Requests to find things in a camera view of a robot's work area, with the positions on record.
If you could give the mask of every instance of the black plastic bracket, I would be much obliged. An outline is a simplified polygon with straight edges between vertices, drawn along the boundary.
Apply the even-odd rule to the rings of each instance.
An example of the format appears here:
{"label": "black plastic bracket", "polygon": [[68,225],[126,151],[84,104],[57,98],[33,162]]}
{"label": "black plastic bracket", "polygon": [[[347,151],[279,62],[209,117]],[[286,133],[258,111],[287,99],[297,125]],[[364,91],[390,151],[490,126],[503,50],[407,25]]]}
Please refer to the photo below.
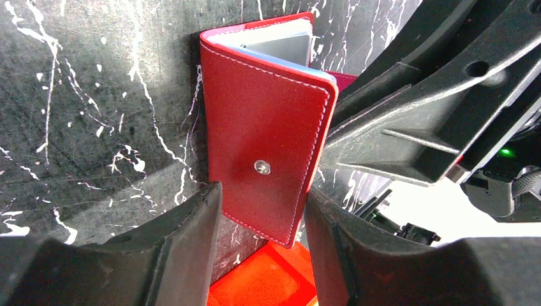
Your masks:
{"label": "black plastic bracket", "polygon": [[315,188],[305,222],[321,306],[516,306],[541,299],[541,238],[467,238],[433,249],[361,221]]}
{"label": "black plastic bracket", "polygon": [[320,165],[439,181],[539,75],[540,43],[531,0],[422,3],[339,98]]}
{"label": "black plastic bracket", "polygon": [[203,305],[221,185],[103,245],[0,239],[0,305]]}

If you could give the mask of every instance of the white veining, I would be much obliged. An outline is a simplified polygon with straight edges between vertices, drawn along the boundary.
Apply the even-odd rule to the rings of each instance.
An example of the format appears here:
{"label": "white veining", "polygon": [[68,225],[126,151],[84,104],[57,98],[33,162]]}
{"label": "white veining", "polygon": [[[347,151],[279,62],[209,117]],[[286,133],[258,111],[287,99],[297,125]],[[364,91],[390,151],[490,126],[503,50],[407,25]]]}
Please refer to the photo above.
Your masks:
{"label": "white veining", "polygon": [[179,203],[179,196],[184,192],[184,178],[186,176],[186,168],[182,169],[181,173],[181,190],[175,194],[175,204],[179,206],[180,204],[184,203],[185,200],[182,201],[182,203]]}
{"label": "white veining", "polygon": [[6,220],[4,220],[3,223],[11,230],[11,232],[9,233],[0,234],[0,237],[19,237],[19,236],[26,236],[28,235],[28,233],[30,233],[30,228],[28,226],[21,227],[12,223],[8,223],[9,221],[16,221],[15,218],[13,217],[20,214],[22,214],[22,211],[4,212],[0,214],[1,216],[5,216],[5,215],[10,216]]}
{"label": "white veining", "polygon": [[348,190],[346,196],[344,197],[344,200],[342,201],[342,203],[346,203],[344,206],[342,206],[343,209],[346,209],[348,207],[353,193],[355,192],[355,186],[357,185],[356,181],[353,179],[355,172],[356,171],[352,171],[352,174],[350,175],[350,179],[348,181],[348,187],[350,188],[350,190]]}
{"label": "white veining", "polygon": [[[131,153],[133,153],[133,158],[135,159],[135,161],[132,161],[131,158],[129,157],[126,157],[122,151],[126,150],[127,151],[127,155],[130,155]],[[145,177],[138,183],[140,184],[141,186],[143,186],[143,184],[145,183],[146,179],[147,179],[147,173],[144,171],[145,170],[145,161],[142,160],[141,158],[139,158],[141,154],[139,153],[139,151],[135,150],[135,149],[132,149],[131,146],[129,145],[124,145],[124,148],[119,150],[117,152],[117,154],[115,154],[115,156],[113,156],[113,160],[111,162],[110,165],[108,165],[108,167],[111,167],[111,173],[114,173],[115,171],[117,171],[118,173],[122,173],[118,167],[116,166],[116,162],[120,161],[120,160],[127,160],[133,167],[133,169],[137,172],[140,172],[140,173],[143,173],[145,175]],[[145,195],[145,191],[142,189],[142,188],[139,188],[137,187],[136,185],[132,184],[130,182],[130,180],[128,180],[128,182],[130,183],[131,185],[131,188],[140,192],[140,194],[137,194],[137,195],[134,195],[134,196],[131,196],[130,198],[131,199],[135,199],[135,198],[144,198],[146,199],[151,205],[152,207],[155,207],[157,204],[154,203],[154,201],[151,200],[151,197],[148,196],[148,195]]]}
{"label": "white veining", "polygon": [[86,182],[77,182],[77,185],[85,185],[86,188],[92,189],[92,190],[103,190],[102,188],[94,187],[91,184],[88,184]]}
{"label": "white veining", "polygon": [[346,16],[347,21],[344,26],[344,35],[342,36],[342,50],[344,51],[344,54],[340,58],[340,61],[337,64],[338,69],[342,73],[344,72],[344,68],[346,66],[346,58],[348,56],[348,40],[347,40],[346,35],[348,34],[348,30],[350,28],[350,22],[352,21],[352,18],[353,18],[353,12],[360,5],[360,1],[361,0],[358,0],[355,4],[352,4],[352,0],[348,0],[348,14]]}
{"label": "white veining", "polygon": [[320,174],[323,183],[325,182],[325,175],[323,175],[323,171],[321,171],[320,167],[318,167],[318,173]]}
{"label": "white veining", "polygon": [[66,0],[61,0],[60,2],[60,16],[64,17],[66,11]]}
{"label": "white veining", "polygon": [[263,20],[263,11],[261,10],[261,0],[257,0],[257,10],[259,11],[259,20]]}
{"label": "white veining", "polygon": [[319,9],[317,8],[317,5],[318,5],[318,4],[319,4],[319,3],[314,4],[314,6],[312,6],[312,8],[310,9],[310,12],[311,12],[312,14],[314,14],[314,17],[316,17],[316,18],[319,18],[319,16],[321,15]]}
{"label": "white veining", "polygon": [[32,12],[32,14],[34,15],[34,20],[36,21],[36,23],[38,24],[39,28],[40,28],[40,33],[37,33],[36,31],[32,30],[32,29],[28,29],[28,28],[21,28],[19,27],[17,24],[21,21],[23,21],[24,19],[23,18],[20,18],[17,16],[17,14],[15,13],[15,8],[11,5],[11,3],[9,1],[6,1],[5,3],[5,6],[6,6],[6,9],[11,13],[11,15],[13,16],[13,18],[11,19],[11,22],[12,24],[14,24],[16,27],[17,27],[17,30],[19,32],[21,32],[22,34],[25,34],[26,36],[30,36],[42,43],[46,43],[51,51],[51,54],[52,54],[52,68],[51,68],[51,72],[50,72],[50,83],[49,83],[49,87],[48,87],[48,94],[47,94],[47,117],[45,119],[45,141],[43,142],[42,145],[40,145],[38,147],[38,149],[36,150],[37,153],[40,153],[41,151],[43,151],[43,149],[45,149],[45,160],[46,160],[46,164],[49,164],[49,159],[48,159],[48,143],[49,143],[49,140],[48,140],[48,137],[49,137],[49,120],[50,120],[50,107],[51,107],[51,99],[52,99],[52,92],[54,90],[54,74],[55,74],[55,67],[56,67],[56,64],[58,63],[58,60],[57,60],[57,55],[58,55],[58,49],[62,49],[62,46],[58,43],[58,40],[52,36],[50,36],[49,34],[47,34],[47,32],[45,31],[45,28],[43,27],[43,14],[39,11],[39,9],[37,9],[31,2],[30,0],[27,0],[26,1],[26,6],[30,9],[30,11]]}
{"label": "white veining", "polygon": [[30,173],[30,176],[32,177],[32,179],[35,179],[35,180],[40,180],[38,178],[38,176],[32,172],[32,169],[28,168],[28,167],[25,167],[25,166],[19,166],[21,169],[25,170],[26,172]]}
{"label": "white veining", "polygon": [[334,174],[332,175],[332,187],[334,188],[334,184],[336,183],[336,172],[338,172],[338,169],[334,170]]}
{"label": "white veining", "polygon": [[231,262],[231,261],[228,260],[228,261],[223,261],[223,262],[221,262],[221,263],[220,263],[220,268],[222,268],[222,269],[225,268],[229,262]]}
{"label": "white veining", "polygon": [[318,49],[315,50],[315,53],[320,55],[322,51],[323,51],[323,44],[321,43],[318,45]]}
{"label": "white veining", "polygon": [[311,47],[310,47],[311,48],[310,62],[313,62],[316,59],[316,57],[318,56],[318,53],[317,53],[315,47],[316,47],[316,41],[318,41],[320,39],[321,39],[321,37],[319,37],[319,36],[315,36],[315,35],[312,36],[312,44],[311,44]]}
{"label": "white veining", "polygon": [[237,225],[235,226],[235,230],[233,230],[233,234],[231,234],[231,246],[233,246],[233,241],[236,240],[236,239],[235,239],[235,234],[237,233],[237,230],[238,230],[238,229],[239,229],[239,225],[237,224]]}
{"label": "white veining", "polygon": [[357,188],[355,190],[355,196],[353,197],[353,203],[350,207],[350,211],[352,212],[353,209],[355,209],[355,207],[357,206],[357,204],[359,204],[359,202],[362,201],[362,198],[361,198],[361,192],[363,191],[364,189],[364,185],[363,183],[366,181],[366,179],[368,178],[367,176],[365,175],[368,175],[368,173],[363,173],[359,180],[357,181]]}
{"label": "white veining", "polygon": [[295,241],[300,242],[302,240],[302,236],[304,235],[306,225],[303,223],[297,233],[295,234]]}
{"label": "white veining", "polygon": [[177,157],[175,155],[175,153],[173,151],[171,151],[167,147],[163,137],[159,133],[158,125],[156,123],[156,108],[154,106],[154,102],[152,101],[152,97],[149,94],[147,84],[146,84],[145,80],[143,79],[143,76],[142,76],[141,71],[140,71],[140,67],[139,67],[139,43],[143,40],[143,33],[140,30],[139,18],[137,18],[137,17],[138,17],[138,15],[142,15],[142,0],[137,0],[136,1],[137,11],[131,5],[131,3],[127,2],[127,1],[125,1],[125,3],[126,3],[126,7],[130,11],[130,17],[131,17],[131,20],[133,22],[133,32],[134,32],[133,41],[131,43],[131,47],[132,47],[131,59],[133,61],[133,66],[131,67],[130,71],[128,72],[128,75],[130,76],[130,80],[132,82],[135,79],[135,75],[136,75],[137,78],[139,79],[139,82],[143,86],[145,97],[147,98],[147,100],[148,100],[148,102],[149,102],[149,104],[151,106],[151,110],[152,110],[152,124],[154,126],[154,131],[156,133],[156,137],[158,137],[158,140],[159,140],[161,146],[163,147],[165,152],[167,152],[173,159],[175,159],[176,161],[179,161],[184,166],[188,167],[188,173],[190,175],[190,178],[192,178],[192,180],[193,180],[193,175],[191,174],[191,167],[188,166],[188,164],[186,163],[185,160],[182,160],[180,157]]}
{"label": "white veining", "polygon": [[[88,94],[86,94],[83,89],[81,88],[81,86],[79,86],[79,83],[77,82],[77,74],[75,73],[75,70],[73,70],[73,68],[71,67],[71,63],[68,61],[68,59],[64,59],[66,61],[66,65],[68,65],[68,68],[70,70],[70,74],[68,75],[68,80],[70,81],[70,85],[71,85],[71,88],[73,89],[73,91],[75,92],[75,94],[79,97],[79,99],[81,100],[81,102],[84,102],[85,99],[87,100],[88,104],[89,105],[92,105],[94,107],[94,109],[96,109],[96,111],[98,112],[98,115],[101,116],[101,112],[100,112],[100,108],[98,107],[98,104],[95,102],[95,100],[90,97]],[[90,116],[90,118],[92,118],[92,120],[96,121],[96,122],[99,122],[102,126],[104,127],[107,127],[107,128],[111,128],[111,126],[109,126],[108,124],[105,124],[101,121],[99,121],[96,117],[92,116],[89,112],[88,114]]]}
{"label": "white veining", "polygon": [[253,237],[255,239],[255,246],[257,246],[257,243],[259,242],[259,237],[257,237],[257,235],[253,235]]}
{"label": "white veining", "polygon": [[[397,0],[392,0],[391,9],[393,9],[396,1]],[[398,16],[398,22],[396,24],[389,18],[389,15],[385,17],[385,20],[387,21],[387,37],[384,38],[385,48],[387,48],[390,45],[391,41],[393,41],[396,38],[396,36],[398,35],[398,32],[400,31],[400,23],[402,23],[402,16],[404,15],[404,11],[406,9],[405,5],[406,5],[406,0],[402,0],[402,5],[400,6],[400,14]]]}
{"label": "white veining", "polygon": [[122,123],[124,122],[124,113],[120,116],[119,133],[122,133]]}
{"label": "white veining", "polygon": [[96,136],[99,138],[101,136],[101,133],[103,132],[104,127],[100,126],[98,130],[96,131]]}
{"label": "white veining", "polygon": [[56,223],[60,224],[63,228],[65,228],[70,233],[68,239],[66,239],[64,243],[70,244],[70,245],[73,244],[75,242],[75,239],[77,238],[78,231],[75,228],[71,228],[67,226],[65,223],[63,223],[62,221],[60,221],[60,213],[58,212],[57,207],[53,208],[53,214],[54,214],[54,217],[55,217],[54,219],[56,220]]}
{"label": "white veining", "polygon": [[237,259],[235,260],[235,262],[233,263],[233,265],[239,265],[241,263],[241,255],[240,254],[237,254]]}
{"label": "white veining", "polygon": [[368,60],[370,60],[370,55],[372,55],[372,52],[374,52],[374,35],[375,35],[374,27],[376,25],[376,19],[378,18],[378,13],[380,12],[380,5],[382,5],[382,0],[378,0],[378,6],[374,13],[374,20],[372,20],[372,27],[370,28],[370,49],[368,50],[368,54],[366,55],[366,58],[364,59],[364,69],[368,67]]}
{"label": "white veining", "polygon": [[4,150],[4,148],[2,147],[0,147],[0,151],[2,151],[2,153],[4,154],[4,158],[10,161],[13,161],[13,158],[11,158],[11,156],[9,155],[10,151]]}
{"label": "white veining", "polygon": [[[182,121],[181,129],[184,126],[184,123],[186,123],[188,117],[191,117],[193,115],[193,110],[194,110],[195,104],[198,101],[198,97],[199,97],[199,90],[201,88],[201,85],[203,84],[203,74],[201,72],[201,65],[196,65],[196,73],[197,73],[197,80],[196,80],[196,84],[195,84],[195,90],[194,90],[194,93],[193,93],[193,97],[192,97],[192,100],[191,100],[191,106],[190,106],[190,109],[189,109],[189,112],[188,112],[187,116]],[[195,120],[193,121],[193,123],[191,125],[191,129],[188,131],[188,133],[186,135],[185,144],[184,145],[182,145],[182,144],[179,145],[182,149],[184,149],[184,158],[183,158],[184,163],[186,163],[186,158],[188,158],[188,140],[189,140],[191,151],[192,151],[194,157],[197,158],[196,154],[195,154],[195,151],[193,150],[193,144],[192,144],[191,141],[192,141],[193,132],[194,132],[195,127],[197,125],[197,120],[198,119],[199,119],[199,112],[197,112],[197,116],[195,117]],[[191,171],[189,172],[189,177],[190,177],[190,179],[192,181],[195,181],[193,179],[193,174],[191,173]]]}

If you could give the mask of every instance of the black marble surface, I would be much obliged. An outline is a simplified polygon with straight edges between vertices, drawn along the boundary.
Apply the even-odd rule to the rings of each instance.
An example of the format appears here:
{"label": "black marble surface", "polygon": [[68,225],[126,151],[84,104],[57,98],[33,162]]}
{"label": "black marble surface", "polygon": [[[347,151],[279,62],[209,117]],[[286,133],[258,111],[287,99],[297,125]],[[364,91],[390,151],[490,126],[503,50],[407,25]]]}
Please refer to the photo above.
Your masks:
{"label": "black marble surface", "polygon": [[[207,182],[198,33],[312,11],[312,66],[360,74],[420,0],[5,1],[0,10],[0,236],[103,243]],[[354,209],[384,184],[320,170]],[[222,219],[214,279],[265,242]]]}

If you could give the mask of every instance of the card holder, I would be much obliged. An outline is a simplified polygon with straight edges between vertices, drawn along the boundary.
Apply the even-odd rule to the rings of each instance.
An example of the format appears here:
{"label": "card holder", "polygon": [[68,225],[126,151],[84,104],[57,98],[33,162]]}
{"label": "card holder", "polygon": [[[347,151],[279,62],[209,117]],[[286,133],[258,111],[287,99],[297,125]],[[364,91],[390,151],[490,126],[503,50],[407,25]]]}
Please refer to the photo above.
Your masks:
{"label": "card holder", "polygon": [[300,13],[200,35],[209,179],[223,184],[224,215],[284,247],[295,241],[337,85],[209,38],[299,18],[313,23]]}

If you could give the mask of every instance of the screw hole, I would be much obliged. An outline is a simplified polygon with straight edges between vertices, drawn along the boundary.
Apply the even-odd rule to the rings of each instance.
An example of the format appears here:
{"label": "screw hole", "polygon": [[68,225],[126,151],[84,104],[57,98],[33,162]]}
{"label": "screw hole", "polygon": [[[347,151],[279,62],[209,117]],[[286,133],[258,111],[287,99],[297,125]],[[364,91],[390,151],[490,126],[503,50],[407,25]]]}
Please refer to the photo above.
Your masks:
{"label": "screw hole", "polygon": [[489,68],[490,66],[487,62],[473,62],[466,67],[466,73],[472,78],[478,78],[486,75],[489,72]]}
{"label": "screw hole", "polygon": [[261,175],[271,174],[271,166],[266,161],[256,161],[254,168],[257,173]]}
{"label": "screw hole", "polygon": [[530,4],[530,11],[533,14],[541,14],[541,0],[534,0]]}

